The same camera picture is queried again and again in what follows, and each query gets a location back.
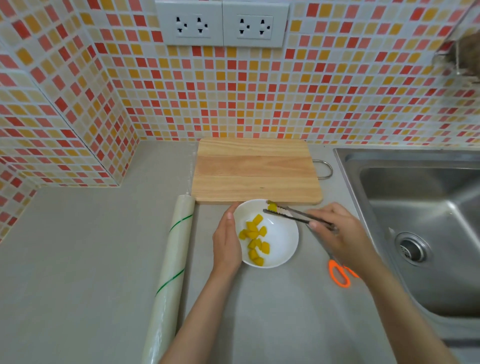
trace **metal ring handle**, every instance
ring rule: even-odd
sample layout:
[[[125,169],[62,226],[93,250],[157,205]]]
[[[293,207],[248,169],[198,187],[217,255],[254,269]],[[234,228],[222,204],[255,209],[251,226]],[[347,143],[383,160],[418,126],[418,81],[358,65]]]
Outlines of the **metal ring handle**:
[[[312,159],[312,162],[313,163],[323,163],[330,169],[330,174],[328,176],[317,177],[317,179],[326,180],[327,178],[330,178],[331,176],[333,176],[333,168],[330,164],[328,164],[327,162],[325,162],[324,160],[321,160],[321,159]]]

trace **metal tongs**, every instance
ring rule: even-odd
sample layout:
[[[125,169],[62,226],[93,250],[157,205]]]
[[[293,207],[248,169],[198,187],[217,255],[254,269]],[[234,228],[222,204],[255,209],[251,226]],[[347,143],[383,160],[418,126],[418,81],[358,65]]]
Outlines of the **metal tongs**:
[[[295,210],[294,208],[291,208],[291,207],[288,207],[288,206],[281,206],[281,205],[278,205],[276,202],[273,202],[273,201],[270,201],[268,200],[267,201],[267,204],[271,205],[276,205],[277,208],[281,208],[283,210],[286,210],[286,211],[290,211],[292,213],[295,213],[295,214],[299,214],[299,215],[302,215],[302,216],[305,216],[306,218],[310,218],[312,220],[315,220],[315,221],[318,221],[320,223],[322,223],[327,229],[329,229],[333,234],[337,235],[339,233],[339,230],[338,228],[335,226],[335,224],[332,224],[331,222],[328,222],[328,221],[325,221],[323,220],[322,218],[318,218],[316,216],[313,216],[311,214],[307,214],[306,212],[302,212],[302,211],[298,211],[298,210]],[[295,221],[299,221],[299,222],[303,222],[304,224],[307,224],[310,222],[310,220],[306,220],[304,218],[296,218],[296,217],[293,217],[293,216],[288,216],[288,215],[285,215],[285,214],[281,214],[279,212],[275,212],[275,211],[272,211],[272,210],[269,210],[267,208],[264,208],[264,213],[266,214],[270,214],[270,215],[277,215],[277,216],[281,216],[283,218],[289,218],[290,220],[295,220]]]

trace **sink drain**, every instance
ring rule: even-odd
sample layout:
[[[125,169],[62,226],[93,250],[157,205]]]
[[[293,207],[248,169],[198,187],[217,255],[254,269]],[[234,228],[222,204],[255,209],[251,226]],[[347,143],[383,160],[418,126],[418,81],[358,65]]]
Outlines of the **sink drain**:
[[[395,238],[395,245],[402,257],[413,265],[424,262],[429,256],[428,244],[411,232],[398,234]]]

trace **outlet socket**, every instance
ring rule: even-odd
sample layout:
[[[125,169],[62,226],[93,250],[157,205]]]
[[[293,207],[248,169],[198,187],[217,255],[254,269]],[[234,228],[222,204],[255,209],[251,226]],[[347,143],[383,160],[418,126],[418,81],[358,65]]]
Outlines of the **outlet socket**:
[[[237,38],[269,40],[272,38],[272,26],[272,16],[237,15]]]
[[[156,1],[163,41],[167,45],[222,46],[221,1]]]
[[[223,1],[223,44],[278,48],[283,45],[288,2]]]

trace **mango chunk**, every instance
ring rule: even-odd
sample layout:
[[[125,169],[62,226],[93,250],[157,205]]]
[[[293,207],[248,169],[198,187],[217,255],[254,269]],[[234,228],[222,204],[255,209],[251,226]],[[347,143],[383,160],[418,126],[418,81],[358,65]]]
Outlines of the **mango chunk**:
[[[262,220],[264,219],[264,217],[260,214],[258,214],[257,216],[255,216],[255,218],[253,219],[253,223],[255,225],[258,225],[262,222]]]
[[[269,204],[267,210],[278,212],[276,208],[276,204]]]
[[[250,259],[253,261],[255,260],[256,258],[258,258],[258,253],[255,249],[252,249],[248,252],[248,256],[250,257]]]
[[[260,230],[258,230],[258,233],[262,236],[265,236],[267,234],[267,228],[265,226],[262,226]]]
[[[261,267],[264,266],[264,259],[263,258],[258,257],[258,258],[252,259],[252,260],[256,265],[261,266]]]
[[[258,227],[253,221],[247,221],[247,229],[249,231],[258,231]]]
[[[247,233],[247,236],[250,238],[250,239],[256,239],[258,237],[258,231],[249,231]]]
[[[243,229],[242,231],[240,231],[239,239],[245,240],[247,238],[247,233],[248,233],[247,229]]]
[[[262,243],[262,247],[260,248],[260,250],[261,250],[262,253],[264,253],[264,254],[270,254],[270,244],[267,243],[267,242],[263,242],[263,243]]]

